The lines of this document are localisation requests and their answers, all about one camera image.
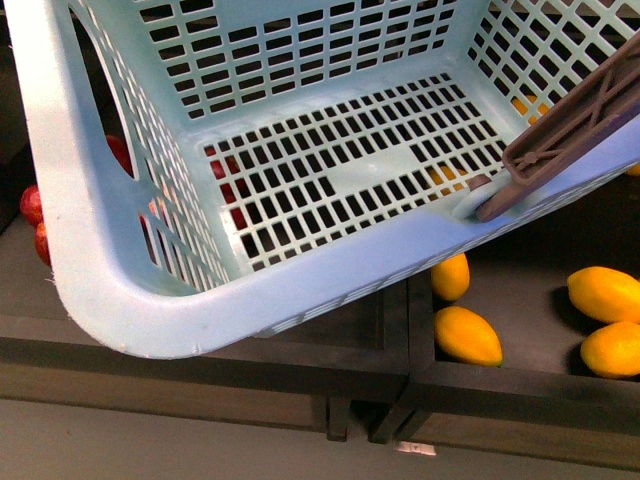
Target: brown basket handle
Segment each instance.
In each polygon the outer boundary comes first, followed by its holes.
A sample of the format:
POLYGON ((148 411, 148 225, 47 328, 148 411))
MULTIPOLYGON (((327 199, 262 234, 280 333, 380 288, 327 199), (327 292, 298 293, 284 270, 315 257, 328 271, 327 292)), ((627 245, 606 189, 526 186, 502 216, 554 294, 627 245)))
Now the brown basket handle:
MULTIPOLYGON (((476 216, 489 221, 501 215, 638 114, 640 33, 505 149, 502 161, 512 181, 480 205, 476 216)), ((486 183, 473 180, 472 189, 486 183)))

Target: gray floor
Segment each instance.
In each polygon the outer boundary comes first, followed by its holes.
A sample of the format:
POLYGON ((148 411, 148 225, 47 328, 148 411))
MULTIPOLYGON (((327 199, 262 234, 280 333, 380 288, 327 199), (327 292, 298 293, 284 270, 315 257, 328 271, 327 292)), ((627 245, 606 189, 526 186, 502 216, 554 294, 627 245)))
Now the gray floor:
POLYGON ((322 434, 0 400, 0 479, 640 479, 582 465, 322 434))

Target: dark wooden bin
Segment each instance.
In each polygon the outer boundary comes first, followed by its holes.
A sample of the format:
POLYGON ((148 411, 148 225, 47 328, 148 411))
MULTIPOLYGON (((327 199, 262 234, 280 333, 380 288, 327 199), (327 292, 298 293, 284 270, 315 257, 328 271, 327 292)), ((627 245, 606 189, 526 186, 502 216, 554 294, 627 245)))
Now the dark wooden bin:
POLYGON ((434 346, 428 273, 409 282, 410 379, 371 430, 392 438, 640 469, 638 379, 595 377, 579 347, 599 322, 570 303, 566 278, 591 265, 640 277, 640 179, 580 201, 468 253, 456 304, 498 332, 501 368, 456 363, 434 346))

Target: shopping basket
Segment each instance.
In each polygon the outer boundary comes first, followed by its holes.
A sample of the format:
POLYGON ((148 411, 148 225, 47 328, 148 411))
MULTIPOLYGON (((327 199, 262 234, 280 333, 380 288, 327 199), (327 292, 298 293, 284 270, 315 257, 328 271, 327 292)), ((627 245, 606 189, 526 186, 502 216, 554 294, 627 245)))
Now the shopping basket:
POLYGON ((640 29, 638 0, 5 4, 59 295, 131 355, 280 332, 640 158, 636 118, 504 214, 454 214, 488 198, 471 179, 517 176, 505 148, 640 29), (74 19, 134 178, 105 141, 74 19))

